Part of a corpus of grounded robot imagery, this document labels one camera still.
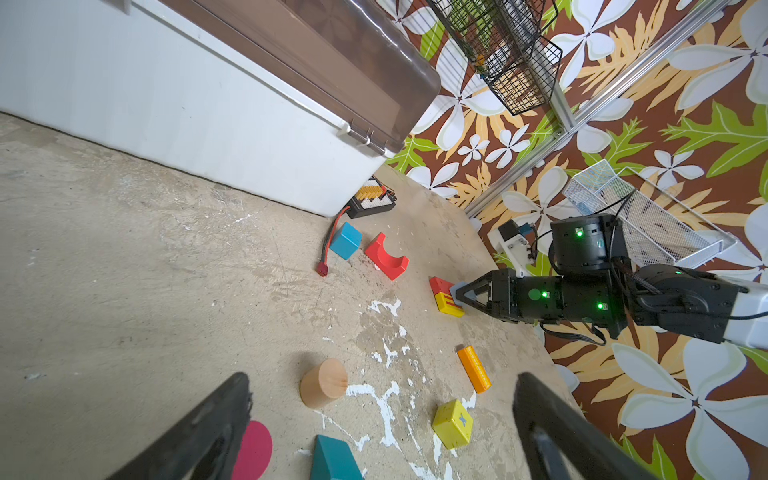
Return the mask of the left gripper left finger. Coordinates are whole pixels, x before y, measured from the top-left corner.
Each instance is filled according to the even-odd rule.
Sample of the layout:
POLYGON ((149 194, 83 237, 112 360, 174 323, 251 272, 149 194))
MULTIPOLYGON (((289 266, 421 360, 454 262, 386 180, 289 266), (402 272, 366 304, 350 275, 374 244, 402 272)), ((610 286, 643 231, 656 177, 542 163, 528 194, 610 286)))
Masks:
POLYGON ((252 406, 249 378, 236 372, 112 479, 230 479, 252 406))

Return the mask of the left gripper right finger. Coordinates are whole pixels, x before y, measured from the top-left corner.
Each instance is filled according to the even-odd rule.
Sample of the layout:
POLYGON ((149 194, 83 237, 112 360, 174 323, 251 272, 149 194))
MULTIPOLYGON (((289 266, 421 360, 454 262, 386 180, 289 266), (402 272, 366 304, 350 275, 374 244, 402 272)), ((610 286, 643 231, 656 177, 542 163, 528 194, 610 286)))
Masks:
POLYGON ((517 378, 513 417, 533 479, 652 479, 530 372, 517 378))

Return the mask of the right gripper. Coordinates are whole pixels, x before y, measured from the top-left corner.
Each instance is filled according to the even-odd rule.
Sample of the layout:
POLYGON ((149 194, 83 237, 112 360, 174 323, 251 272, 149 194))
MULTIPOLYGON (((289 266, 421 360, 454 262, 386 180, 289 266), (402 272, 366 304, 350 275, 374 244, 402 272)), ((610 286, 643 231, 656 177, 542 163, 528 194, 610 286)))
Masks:
POLYGON ((460 307, 499 320, 602 328, 612 339, 627 327, 620 269, 630 265, 622 220, 600 213, 556 221, 548 258, 553 276, 488 272, 450 293, 460 307))

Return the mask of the yellow striped block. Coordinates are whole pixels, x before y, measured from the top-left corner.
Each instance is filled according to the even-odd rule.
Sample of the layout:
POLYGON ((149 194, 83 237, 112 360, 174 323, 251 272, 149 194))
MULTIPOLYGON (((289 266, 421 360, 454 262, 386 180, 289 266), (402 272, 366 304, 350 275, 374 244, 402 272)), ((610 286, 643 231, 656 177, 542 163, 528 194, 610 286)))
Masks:
POLYGON ((458 306, 450 293, 438 292, 435 295, 438 310, 446 315, 461 318, 465 315, 462 307, 458 306))

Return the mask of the red rectangular block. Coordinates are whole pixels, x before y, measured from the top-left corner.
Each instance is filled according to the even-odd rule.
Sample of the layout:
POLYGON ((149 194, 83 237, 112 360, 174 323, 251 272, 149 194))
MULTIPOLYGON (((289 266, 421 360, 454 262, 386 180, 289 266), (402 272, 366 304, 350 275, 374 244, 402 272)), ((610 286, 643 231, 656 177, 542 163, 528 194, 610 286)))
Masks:
POLYGON ((439 277, 431 277, 429 279, 429 285, 434 295, 438 295, 439 293, 451 295, 451 289, 454 287, 453 283, 439 277))

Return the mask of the orange cylinder block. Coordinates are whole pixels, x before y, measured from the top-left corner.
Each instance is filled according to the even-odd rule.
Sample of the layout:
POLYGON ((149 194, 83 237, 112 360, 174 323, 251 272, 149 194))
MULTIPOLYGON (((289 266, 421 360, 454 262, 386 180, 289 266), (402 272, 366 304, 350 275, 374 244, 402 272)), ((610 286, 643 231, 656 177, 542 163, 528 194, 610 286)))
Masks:
POLYGON ((492 387, 492 382, 473 346, 461 346, 457 350, 458 358, 476 393, 482 394, 492 387))

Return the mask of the small teal cube block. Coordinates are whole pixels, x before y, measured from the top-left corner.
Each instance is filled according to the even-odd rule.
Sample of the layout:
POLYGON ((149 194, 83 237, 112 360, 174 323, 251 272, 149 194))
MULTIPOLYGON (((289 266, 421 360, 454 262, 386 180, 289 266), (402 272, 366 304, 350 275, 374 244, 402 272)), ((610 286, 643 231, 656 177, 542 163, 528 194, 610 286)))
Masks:
POLYGON ((330 250, 344 260, 349 260, 360 248, 362 233, 350 223, 344 223, 334 234, 330 250))

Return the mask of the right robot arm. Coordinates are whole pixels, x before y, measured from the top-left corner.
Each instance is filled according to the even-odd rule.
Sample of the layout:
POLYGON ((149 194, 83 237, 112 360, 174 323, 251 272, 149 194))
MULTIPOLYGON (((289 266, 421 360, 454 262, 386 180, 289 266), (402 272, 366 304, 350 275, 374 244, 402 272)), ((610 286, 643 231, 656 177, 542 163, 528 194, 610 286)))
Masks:
POLYGON ((629 323, 716 344, 767 347, 767 288, 668 264, 631 265, 616 214, 553 223, 553 276, 494 270, 456 291, 457 299, 511 323, 586 324, 595 343, 629 323))

